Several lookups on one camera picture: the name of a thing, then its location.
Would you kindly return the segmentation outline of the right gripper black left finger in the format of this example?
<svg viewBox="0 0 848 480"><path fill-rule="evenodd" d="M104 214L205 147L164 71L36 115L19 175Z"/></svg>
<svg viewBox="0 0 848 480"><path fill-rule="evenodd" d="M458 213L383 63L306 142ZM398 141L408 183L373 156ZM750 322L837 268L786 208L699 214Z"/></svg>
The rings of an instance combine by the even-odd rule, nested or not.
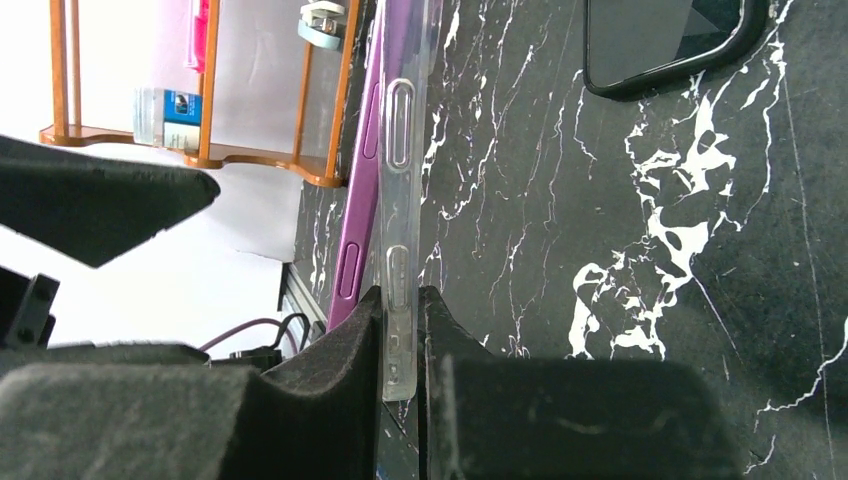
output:
<svg viewBox="0 0 848 480"><path fill-rule="evenodd" d="M5 479L371 479L380 290L266 371L178 344L1 356Z"/></svg>

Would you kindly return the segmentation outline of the black phone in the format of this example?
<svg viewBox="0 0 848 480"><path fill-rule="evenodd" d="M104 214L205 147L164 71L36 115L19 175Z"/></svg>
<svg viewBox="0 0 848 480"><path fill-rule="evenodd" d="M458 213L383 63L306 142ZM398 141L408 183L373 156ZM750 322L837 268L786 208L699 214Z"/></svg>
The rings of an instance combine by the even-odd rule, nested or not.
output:
<svg viewBox="0 0 848 480"><path fill-rule="evenodd" d="M627 100L745 55L769 3L753 0L586 1L583 79L593 94Z"/></svg>

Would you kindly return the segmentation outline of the purple phone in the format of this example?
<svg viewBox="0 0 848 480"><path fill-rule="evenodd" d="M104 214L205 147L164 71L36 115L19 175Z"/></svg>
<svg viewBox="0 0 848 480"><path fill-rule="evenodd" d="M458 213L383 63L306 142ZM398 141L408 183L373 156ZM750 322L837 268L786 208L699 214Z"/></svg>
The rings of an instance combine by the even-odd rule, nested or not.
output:
<svg viewBox="0 0 848 480"><path fill-rule="evenodd" d="M397 22L400 33L406 34L410 15L419 6L417 1L379 1L376 17L369 29L366 73L327 317L328 331L342 325L357 305L369 254L378 199L378 146L384 91L381 86L381 68L398 65L394 60L383 59L384 24Z"/></svg>

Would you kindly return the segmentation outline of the teal and white stapler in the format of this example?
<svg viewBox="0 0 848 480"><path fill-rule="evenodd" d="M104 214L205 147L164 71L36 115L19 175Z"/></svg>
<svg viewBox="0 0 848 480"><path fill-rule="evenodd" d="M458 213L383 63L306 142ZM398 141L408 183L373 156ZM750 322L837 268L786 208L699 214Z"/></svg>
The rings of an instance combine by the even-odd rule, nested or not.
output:
<svg viewBox="0 0 848 480"><path fill-rule="evenodd" d="M309 0L300 8L298 35L309 44L330 51L342 47L347 8L333 1Z"/></svg>

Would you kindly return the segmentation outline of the orange wooden shelf rack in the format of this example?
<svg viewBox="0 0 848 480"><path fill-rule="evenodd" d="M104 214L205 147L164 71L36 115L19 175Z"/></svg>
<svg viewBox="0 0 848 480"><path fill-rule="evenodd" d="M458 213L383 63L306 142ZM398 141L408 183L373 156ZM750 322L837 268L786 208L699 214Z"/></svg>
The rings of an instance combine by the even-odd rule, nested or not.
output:
<svg viewBox="0 0 848 480"><path fill-rule="evenodd" d="M344 178L337 174L339 141L345 101L354 53L355 29L363 12L361 1L348 1L341 5L339 14L344 18L346 32L341 37L341 64L338 85L332 111L332 130L329 150L325 157L302 153L306 128L307 101L312 97L309 82L314 70L317 45L305 46L301 87L298 100L294 146L290 153L252 149L214 143L212 135L212 102L214 99L216 61L218 50L218 28L220 3L209 3L207 68L198 75L197 92L203 97L204 110L201 114L199 147L196 152L184 155L184 163L190 167L220 169L228 164L255 164L290 170L308 183L327 188L339 188ZM82 121L79 3L77 1L49 2L51 70L52 70L52 118L53 123L39 132L43 144L60 147L85 147L100 143L136 144L130 132L85 126Z"/></svg>

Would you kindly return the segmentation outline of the clear magsafe phone case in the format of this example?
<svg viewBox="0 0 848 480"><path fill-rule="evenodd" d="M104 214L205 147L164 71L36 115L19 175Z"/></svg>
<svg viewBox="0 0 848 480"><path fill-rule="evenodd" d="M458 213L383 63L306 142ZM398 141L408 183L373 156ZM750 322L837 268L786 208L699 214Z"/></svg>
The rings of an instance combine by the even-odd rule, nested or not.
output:
<svg viewBox="0 0 848 480"><path fill-rule="evenodd" d="M440 1L381 4L379 282L383 313L382 398L417 389L418 260L428 78L441 28Z"/></svg>

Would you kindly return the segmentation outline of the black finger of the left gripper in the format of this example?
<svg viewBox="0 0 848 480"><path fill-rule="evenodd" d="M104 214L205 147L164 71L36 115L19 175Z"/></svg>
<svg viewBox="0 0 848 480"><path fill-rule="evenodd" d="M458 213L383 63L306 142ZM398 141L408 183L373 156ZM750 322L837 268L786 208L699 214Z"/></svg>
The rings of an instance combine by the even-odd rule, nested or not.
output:
<svg viewBox="0 0 848 480"><path fill-rule="evenodd" d="M87 156L1 139L1 223L100 267L210 206L199 170Z"/></svg>

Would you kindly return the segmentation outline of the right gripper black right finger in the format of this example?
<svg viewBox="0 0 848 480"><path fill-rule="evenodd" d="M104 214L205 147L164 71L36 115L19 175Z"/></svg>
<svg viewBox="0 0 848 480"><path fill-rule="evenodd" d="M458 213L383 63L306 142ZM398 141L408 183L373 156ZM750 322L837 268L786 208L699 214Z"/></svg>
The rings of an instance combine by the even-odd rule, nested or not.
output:
<svg viewBox="0 0 848 480"><path fill-rule="evenodd" d="M419 291L425 479L739 479L741 456L690 367L491 354Z"/></svg>

